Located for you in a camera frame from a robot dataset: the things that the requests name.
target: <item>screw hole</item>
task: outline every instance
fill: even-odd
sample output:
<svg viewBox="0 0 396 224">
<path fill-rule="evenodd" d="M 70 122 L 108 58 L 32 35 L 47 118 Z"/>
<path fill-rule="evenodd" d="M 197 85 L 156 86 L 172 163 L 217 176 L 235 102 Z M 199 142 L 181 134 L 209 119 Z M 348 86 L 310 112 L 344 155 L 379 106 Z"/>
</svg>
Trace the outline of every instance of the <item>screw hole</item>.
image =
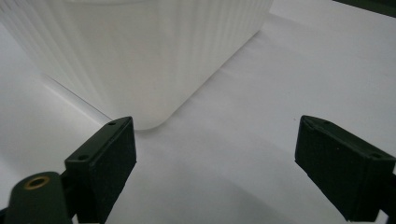
<svg viewBox="0 0 396 224">
<path fill-rule="evenodd" d="M 25 189 L 39 189 L 43 186 L 45 186 L 48 182 L 50 182 L 50 178 L 47 176 L 38 176 L 36 178 L 33 178 L 31 180 L 29 180 L 26 184 L 25 184 Z"/>
<path fill-rule="evenodd" d="M 381 155 L 379 155 L 378 153 L 373 153 L 373 154 L 372 154 L 372 157 L 377 158 L 377 159 L 380 159 L 380 158 L 381 158 Z"/>
<path fill-rule="evenodd" d="M 87 156 L 87 155 L 82 155 L 82 156 L 79 156 L 78 157 L 78 160 L 79 161 L 85 161 L 85 160 L 87 160 L 89 158 L 89 156 Z"/>
</svg>

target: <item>black plastic part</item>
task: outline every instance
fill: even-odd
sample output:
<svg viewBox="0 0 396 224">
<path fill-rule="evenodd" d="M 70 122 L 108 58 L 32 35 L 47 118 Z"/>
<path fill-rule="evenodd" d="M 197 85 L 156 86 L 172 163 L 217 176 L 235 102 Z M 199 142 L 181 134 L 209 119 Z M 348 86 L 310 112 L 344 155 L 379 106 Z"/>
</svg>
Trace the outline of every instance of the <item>black plastic part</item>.
<svg viewBox="0 0 396 224">
<path fill-rule="evenodd" d="M 393 175 L 389 183 L 384 187 L 385 197 L 381 202 L 381 209 L 396 224 L 396 175 Z"/>
<path fill-rule="evenodd" d="M 7 212 L 6 208 L 0 210 L 0 224 L 4 224 L 6 219 L 6 212 Z"/>
<path fill-rule="evenodd" d="M 70 206 L 82 223 L 105 223 L 136 164 L 132 118 L 109 122 L 65 160 L 64 181 L 77 183 Z"/>
<path fill-rule="evenodd" d="M 395 0 L 333 0 L 396 18 Z"/>
<path fill-rule="evenodd" d="M 69 217 L 73 217 L 77 213 L 78 206 L 78 183 L 74 181 L 65 171 L 61 175 L 62 185 L 64 186 L 64 197 L 66 198 L 67 212 Z"/>
<path fill-rule="evenodd" d="M 396 224 L 396 218 L 395 217 L 389 217 L 387 224 Z"/>
<path fill-rule="evenodd" d="M 61 178 L 54 172 L 29 176 L 11 192 L 6 224 L 71 224 Z"/>
<path fill-rule="evenodd" d="M 395 158 L 324 119 L 303 116 L 295 159 L 349 221 L 375 221 Z"/>
</svg>

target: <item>white table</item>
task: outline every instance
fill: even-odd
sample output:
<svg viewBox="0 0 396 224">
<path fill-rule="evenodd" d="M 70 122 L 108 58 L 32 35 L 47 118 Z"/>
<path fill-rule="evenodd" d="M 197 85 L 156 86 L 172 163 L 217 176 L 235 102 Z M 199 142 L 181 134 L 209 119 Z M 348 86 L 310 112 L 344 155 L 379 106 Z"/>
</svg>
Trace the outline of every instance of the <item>white table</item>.
<svg viewBox="0 0 396 224">
<path fill-rule="evenodd" d="M 165 124 L 136 133 L 138 163 L 107 223 L 346 223 L 294 163 L 299 118 L 396 155 L 396 19 L 331 0 L 275 0 L 267 19 Z M 106 122 L 0 24 L 1 207 Z"/>
</svg>

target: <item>white ribbed container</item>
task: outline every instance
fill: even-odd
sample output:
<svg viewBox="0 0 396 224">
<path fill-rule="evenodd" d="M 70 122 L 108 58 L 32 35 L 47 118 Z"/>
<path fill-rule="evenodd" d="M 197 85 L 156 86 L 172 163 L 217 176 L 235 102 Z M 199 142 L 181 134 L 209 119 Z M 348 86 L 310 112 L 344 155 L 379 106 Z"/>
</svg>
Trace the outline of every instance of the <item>white ribbed container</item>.
<svg viewBox="0 0 396 224">
<path fill-rule="evenodd" d="M 168 119 L 264 22 L 272 0 L 0 0 L 48 76 L 138 130 Z"/>
</svg>

